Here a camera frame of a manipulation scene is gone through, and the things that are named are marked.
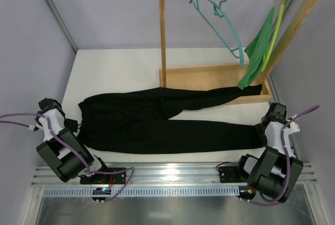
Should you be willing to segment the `black trousers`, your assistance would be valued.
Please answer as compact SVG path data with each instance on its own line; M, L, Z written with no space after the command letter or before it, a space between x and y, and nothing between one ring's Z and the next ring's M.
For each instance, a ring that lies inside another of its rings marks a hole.
M130 154L179 154L258 149L266 138L256 126L205 120L177 120L185 110L201 110L243 96L258 96L262 86L192 91L158 87L106 93L79 104L78 139L87 147Z

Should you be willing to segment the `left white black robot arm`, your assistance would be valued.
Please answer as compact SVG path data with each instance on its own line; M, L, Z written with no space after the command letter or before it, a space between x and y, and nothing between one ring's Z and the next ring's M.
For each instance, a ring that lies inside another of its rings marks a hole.
M44 139L36 150L55 175L64 183L79 177L81 184L107 184L108 175L97 173L108 172L106 164L74 135L77 121L67 119L55 99L45 98L38 105L36 123L43 128Z

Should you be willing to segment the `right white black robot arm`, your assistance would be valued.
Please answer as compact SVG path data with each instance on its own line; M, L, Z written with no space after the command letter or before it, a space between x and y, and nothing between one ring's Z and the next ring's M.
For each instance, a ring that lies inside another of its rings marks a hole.
M238 162L239 178L259 192L264 201L245 199L248 203L263 207L284 203L302 172L303 162L296 159L289 147L290 125L297 117L287 120L286 114L286 106L271 103L255 126L260 138L266 141L265 150L259 158L246 154Z

